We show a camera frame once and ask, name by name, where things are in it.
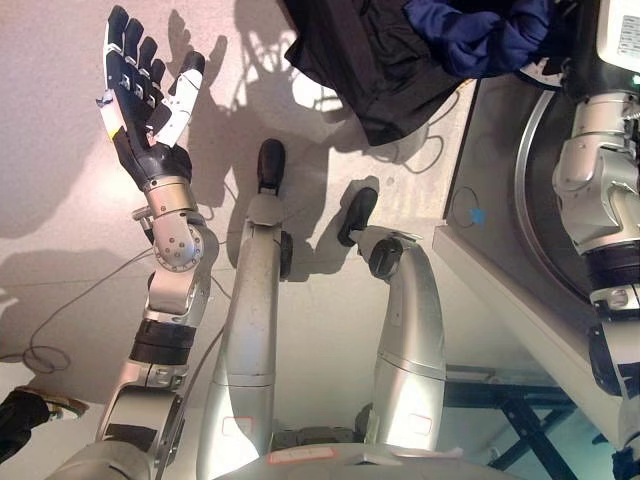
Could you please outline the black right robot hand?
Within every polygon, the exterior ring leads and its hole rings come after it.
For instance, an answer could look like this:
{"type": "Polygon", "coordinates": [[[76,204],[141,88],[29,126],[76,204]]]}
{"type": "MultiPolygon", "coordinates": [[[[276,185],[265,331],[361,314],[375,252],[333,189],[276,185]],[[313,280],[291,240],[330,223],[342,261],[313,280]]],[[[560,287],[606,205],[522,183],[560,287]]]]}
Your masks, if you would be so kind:
{"type": "Polygon", "coordinates": [[[639,3],[558,1],[547,37],[517,75],[580,102],[639,93],[639,3]]]}

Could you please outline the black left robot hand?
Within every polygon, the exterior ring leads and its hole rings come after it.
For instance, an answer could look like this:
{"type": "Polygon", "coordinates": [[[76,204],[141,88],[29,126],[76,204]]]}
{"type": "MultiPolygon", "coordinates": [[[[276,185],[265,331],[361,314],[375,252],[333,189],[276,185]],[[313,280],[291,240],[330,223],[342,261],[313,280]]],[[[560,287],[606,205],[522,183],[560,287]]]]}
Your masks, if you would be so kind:
{"type": "Polygon", "coordinates": [[[167,176],[192,179],[188,152],[178,145],[202,85],[205,59],[184,57],[167,92],[161,90],[165,63],[143,24],[121,6],[112,8],[103,45],[105,91],[96,105],[118,160],[138,189],[167,176]]]}

